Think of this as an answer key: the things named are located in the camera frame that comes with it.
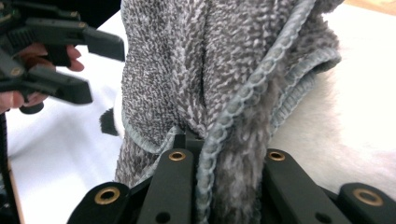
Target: black plastic part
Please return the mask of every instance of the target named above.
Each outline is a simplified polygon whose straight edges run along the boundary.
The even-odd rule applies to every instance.
[[[34,31],[35,38],[45,45],[87,45],[90,53],[122,62],[125,60],[124,44],[120,37],[97,31],[85,22],[29,18],[26,25]]]
[[[20,78],[23,74],[25,74],[24,67],[0,48],[0,83],[2,80]]]
[[[19,224],[18,208],[9,176],[6,114],[0,115],[0,223]]]
[[[4,44],[2,44],[2,47],[11,56],[18,55],[21,50],[27,48],[32,43],[37,42],[35,34],[27,27],[13,29],[7,33],[7,38],[3,36],[3,39],[4,40],[2,42]]]
[[[25,88],[40,91],[76,105],[92,102],[90,86],[85,80],[58,73],[41,65],[29,70],[28,79],[34,82],[24,83]]]
[[[201,153],[202,146],[204,145],[205,140],[201,138],[198,134],[194,133],[191,129],[186,130],[185,137],[186,146],[183,148],[186,148],[192,153],[192,155],[194,156],[195,167],[197,167],[199,155]]]
[[[117,189],[120,195],[112,191]],[[111,203],[106,200],[116,197]],[[116,182],[107,182],[90,190],[78,207],[74,210],[67,223],[73,224],[112,224],[119,223],[125,206],[129,200],[129,188],[123,184]]]
[[[282,222],[282,216],[276,209],[276,205],[271,198],[271,193],[267,188],[262,188],[262,221],[261,224],[278,224]]]
[[[20,111],[23,114],[32,115],[40,112],[43,108],[44,108],[44,104],[39,103],[37,105],[32,105],[32,106],[21,106]]]
[[[65,45],[46,45],[46,50],[48,60],[54,65],[66,67],[72,65]]]
[[[22,16],[29,15],[30,17],[52,18],[70,21],[80,20],[80,15],[78,12],[60,10],[56,6],[52,5],[29,3],[27,1],[14,1],[13,6],[18,8]]]
[[[176,134],[173,148],[186,148],[186,134]]]
[[[129,191],[129,201],[126,209],[123,211],[122,217],[120,218],[119,224],[135,224],[139,218],[140,211],[145,201],[146,195],[149,191],[149,185],[151,183],[152,177],[146,179],[137,186],[131,188]]]
[[[326,196],[332,200],[333,203],[336,203],[338,195],[334,192],[329,191],[328,189],[320,188],[326,194]]]
[[[94,53],[121,62],[125,61],[124,45],[121,38],[87,27],[83,31],[90,53]]]
[[[276,210],[281,212],[281,223],[350,223],[294,158],[284,151],[268,150],[262,183]]]
[[[396,223],[396,202],[374,187],[362,183],[345,184],[336,203],[353,223]]]
[[[191,223],[192,171],[193,157],[188,150],[164,152],[137,223]]]

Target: metal grommet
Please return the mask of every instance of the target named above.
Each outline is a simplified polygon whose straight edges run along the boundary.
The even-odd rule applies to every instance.
[[[97,204],[114,203],[120,197],[120,190],[115,187],[107,187],[99,190],[95,195],[95,202]]]
[[[172,152],[169,154],[169,160],[171,161],[182,161],[186,158],[186,154],[180,151]]]
[[[280,152],[270,152],[270,154],[268,154],[268,158],[273,161],[283,161],[286,159],[285,155]]]
[[[353,195],[361,202],[371,206],[381,206],[384,204],[382,198],[369,189],[354,189]]]
[[[22,70],[19,67],[15,67],[11,70],[12,76],[19,76],[22,73]]]

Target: gray towel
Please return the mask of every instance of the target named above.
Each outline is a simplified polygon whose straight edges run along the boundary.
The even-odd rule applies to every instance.
[[[123,0],[129,51],[116,181],[153,175],[174,135],[205,139],[196,221],[257,223],[271,136],[340,61],[321,14],[342,0]]]

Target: speckled texture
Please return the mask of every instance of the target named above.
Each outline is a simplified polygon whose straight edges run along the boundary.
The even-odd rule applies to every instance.
[[[116,180],[134,186],[159,156],[145,146],[160,147],[171,128],[188,125],[206,140],[197,221],[207,222],[211,204],[215,223],[257,222],[268,141],[315,74],[339,62],[336,36],[321,13],[340,2],[124,0],[130,48],[122,109],[131,131]],[[304,16],[290,21],[295,11]]]

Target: gray fabric fold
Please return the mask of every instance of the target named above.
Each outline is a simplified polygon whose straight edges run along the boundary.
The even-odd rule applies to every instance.
[[[196,221],[258,222],[271,136],[340,61],[321,14],[341,2],[123,0],[130,48],[116,181],[152,175],[175,127],[189,126],[205,139]]]

